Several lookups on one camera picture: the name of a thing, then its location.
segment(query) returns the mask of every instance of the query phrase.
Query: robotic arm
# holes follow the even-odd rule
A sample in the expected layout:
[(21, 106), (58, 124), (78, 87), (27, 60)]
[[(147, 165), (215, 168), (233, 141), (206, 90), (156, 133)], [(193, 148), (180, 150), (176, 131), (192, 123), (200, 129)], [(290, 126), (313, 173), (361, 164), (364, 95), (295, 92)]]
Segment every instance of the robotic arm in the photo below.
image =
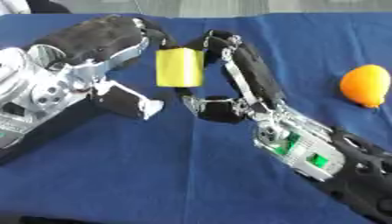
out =
[(141, 18), (94, 18), (0, 50), (0, 163), (44, 143), (106, 109), (149, 119), (164, 103), (108, 80), (152, 42), (171, 38)]
[(262, 58), (241, 37), (209, 31), (187, 47), (205, 50), (207, 63), (221, 60), (223, 74), (239, 95), (201, 99), (188, 88), (177, 88), (197, 117), (223, 123), (254, 121), (257, 148), (356, 213), (377, 223), (392, 223), (392, 154), (288, 106)]

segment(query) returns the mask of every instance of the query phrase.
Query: yellow cube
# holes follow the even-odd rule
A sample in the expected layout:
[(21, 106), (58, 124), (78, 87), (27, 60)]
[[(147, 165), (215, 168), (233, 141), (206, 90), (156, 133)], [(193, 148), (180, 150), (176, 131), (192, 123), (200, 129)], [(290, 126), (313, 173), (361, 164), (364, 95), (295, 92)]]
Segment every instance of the yellow cube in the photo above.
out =
[(157, 85), (170, 88), (199, 87), (203, 84), (204, 53), (190, 48), (158, 50)]

